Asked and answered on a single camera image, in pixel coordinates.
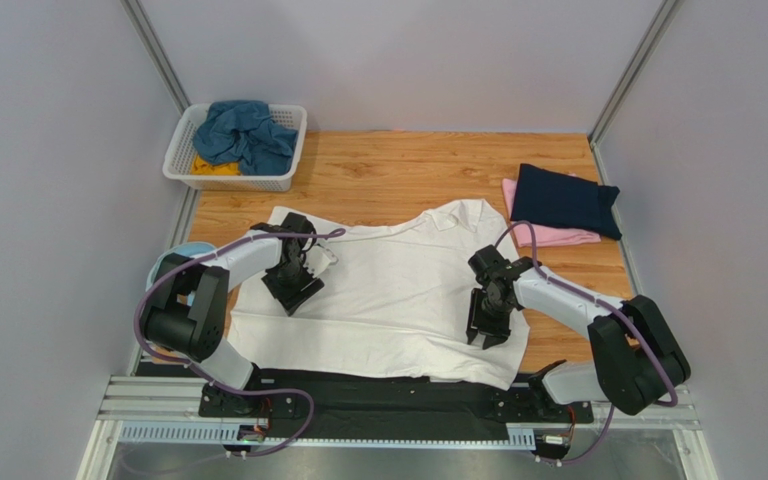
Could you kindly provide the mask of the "white t-shirt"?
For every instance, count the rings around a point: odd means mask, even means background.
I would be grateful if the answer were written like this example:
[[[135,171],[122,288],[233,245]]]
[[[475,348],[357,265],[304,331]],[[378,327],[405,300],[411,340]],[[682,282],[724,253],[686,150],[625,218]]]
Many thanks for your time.
[[[483,348],[466,325],[475,276],[469,258],[497,246],[505,218],[482,199],[456,200],[392,226],[350,226],[329,242],[337,263],[323,289],[287,314],[260,277],[245,281],[227,338],[263,369],[370,378],[426,377],[509,387],[525,353],[529,325],[511,316],[511,335]]]

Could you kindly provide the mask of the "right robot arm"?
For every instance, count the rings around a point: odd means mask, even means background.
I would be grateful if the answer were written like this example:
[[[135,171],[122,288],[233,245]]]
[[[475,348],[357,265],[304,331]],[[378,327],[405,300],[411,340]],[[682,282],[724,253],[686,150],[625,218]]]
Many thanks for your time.
[[[466,334],[489,349],[512,339],[514,311],[537,310],[590,344],[589,362],[551,364],[536,375],[536,390],[555,404],[607,402],[626,415],[677,403],[691,367],[657,303],[644,295],[601,295],[554,274],[538,261],[505,259],[489,245],[469,259],[471,292]]]

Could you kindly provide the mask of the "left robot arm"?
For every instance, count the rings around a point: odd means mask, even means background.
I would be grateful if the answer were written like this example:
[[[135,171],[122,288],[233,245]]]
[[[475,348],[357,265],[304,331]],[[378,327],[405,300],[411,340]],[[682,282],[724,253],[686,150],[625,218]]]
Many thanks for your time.
[[[290,213],[278,225],[256,224],[239,239],[199,256],[167,255],[136,308],[138,343],[153,358],[204,379],[202,417],[312,415],[314,401],[307,392],[264,388],[260,369],[225,338],[228,295],[259,279],[283,312],[294,314],[323,289],[321,276],[333,262],[324,243],[344,232],[320,233],[306,216]]]

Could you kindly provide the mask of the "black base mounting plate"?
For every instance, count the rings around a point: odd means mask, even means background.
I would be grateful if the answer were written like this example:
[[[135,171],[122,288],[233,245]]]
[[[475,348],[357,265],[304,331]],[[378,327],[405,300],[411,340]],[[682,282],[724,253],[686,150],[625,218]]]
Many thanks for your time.
[[[519,374],[507,390],[427,378],[373,379],[341,374],[261,370],[240,397],[206,385],[202,418],[266,420],[274,437],[301,431],[309,439],[496,441],[514,423],[590,425],[591,406],[555,404]]]

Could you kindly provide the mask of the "folded pink t-shirt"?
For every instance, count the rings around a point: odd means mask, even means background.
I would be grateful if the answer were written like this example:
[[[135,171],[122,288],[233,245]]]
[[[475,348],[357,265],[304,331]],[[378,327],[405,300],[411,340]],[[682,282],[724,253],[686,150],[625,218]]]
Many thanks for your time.
[[[506,213],[511,217],[513,213],[513,203],[516,193],[517,182],[513,179],[505,178],[501,182],[503,199],[506,206]],[[594,244],[601,241],[599,234],[588,230],[575,228],[554,228],[542,225],[534,225],[535,240],[538,247],[563,247],[582,244]],[[532,246],[532,237],[527,226],[517,226],[514,228],[514,236],[517,245],[521,248]]]

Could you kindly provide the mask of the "folded navy t-shirt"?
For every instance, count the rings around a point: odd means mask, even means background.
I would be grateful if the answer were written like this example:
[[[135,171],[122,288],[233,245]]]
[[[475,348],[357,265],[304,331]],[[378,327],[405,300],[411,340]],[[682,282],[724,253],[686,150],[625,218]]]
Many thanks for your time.
[[[509,219],[620,240],[622,233],[612,213],[619,195],[616,186],[522,164]]]

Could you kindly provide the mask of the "yellow t-shirt in basket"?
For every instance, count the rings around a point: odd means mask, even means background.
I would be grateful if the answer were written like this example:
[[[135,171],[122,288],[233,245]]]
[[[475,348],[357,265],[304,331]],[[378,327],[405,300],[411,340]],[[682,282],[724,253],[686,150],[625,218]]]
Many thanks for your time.
[[[238,162],[213,164],[205,160],[199,154],[194,156],[189,170],[194,176],[241,176]]]

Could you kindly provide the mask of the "crumpled blue t-shirt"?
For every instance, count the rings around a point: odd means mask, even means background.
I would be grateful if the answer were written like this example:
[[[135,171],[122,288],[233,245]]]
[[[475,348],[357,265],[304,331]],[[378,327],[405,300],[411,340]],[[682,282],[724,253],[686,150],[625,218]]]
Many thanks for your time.
[[[192,144],[213,164],[238,162],[245,176],[281,176],[292,165],[298,131],[274,120],[261,101],[212,103]]]

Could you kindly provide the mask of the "white plastic laundry basket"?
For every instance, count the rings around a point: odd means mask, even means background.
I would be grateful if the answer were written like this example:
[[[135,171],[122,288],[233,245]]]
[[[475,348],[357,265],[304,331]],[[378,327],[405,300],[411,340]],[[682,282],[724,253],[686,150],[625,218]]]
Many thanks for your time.
[[[196,190],[286,192],[300,164],[307,123],[307,111],[298,105],[191,105],[176,126],[162,172]]]

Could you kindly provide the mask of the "left corner aluminium post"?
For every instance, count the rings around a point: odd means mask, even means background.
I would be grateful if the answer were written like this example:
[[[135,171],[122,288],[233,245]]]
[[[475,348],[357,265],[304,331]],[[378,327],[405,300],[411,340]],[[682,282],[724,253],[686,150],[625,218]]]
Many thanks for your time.
[[[159,74],[176,110],[179,114],[183,114],[191,102],[152,25],[146,8],[139,0],[121,0],[120,4]]]

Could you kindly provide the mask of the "corner aluminium post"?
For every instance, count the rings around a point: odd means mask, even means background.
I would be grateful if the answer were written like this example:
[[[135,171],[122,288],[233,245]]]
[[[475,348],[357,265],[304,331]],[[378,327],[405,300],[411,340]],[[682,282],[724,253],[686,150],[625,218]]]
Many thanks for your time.
[[[179,114],[183,114],[191,102],[152,25],[146,8],[139,0],[121,0],[120,4],[159,74],[176,110]]]
[[[589,145],[592,148],[596,148],[608,132],[627,95],[684,4],[684,0],[660,2],[656,13],[588,135]]]

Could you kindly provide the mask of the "right corner aluminium post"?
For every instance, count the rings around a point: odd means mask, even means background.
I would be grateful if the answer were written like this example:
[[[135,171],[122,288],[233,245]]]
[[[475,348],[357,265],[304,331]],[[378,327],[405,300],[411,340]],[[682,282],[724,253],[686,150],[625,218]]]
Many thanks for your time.
[[[588,135],[589,145],[592,148],[596,148],[608,132],[627,95],[684,4],[684,0],[660,2],[656,13]]]

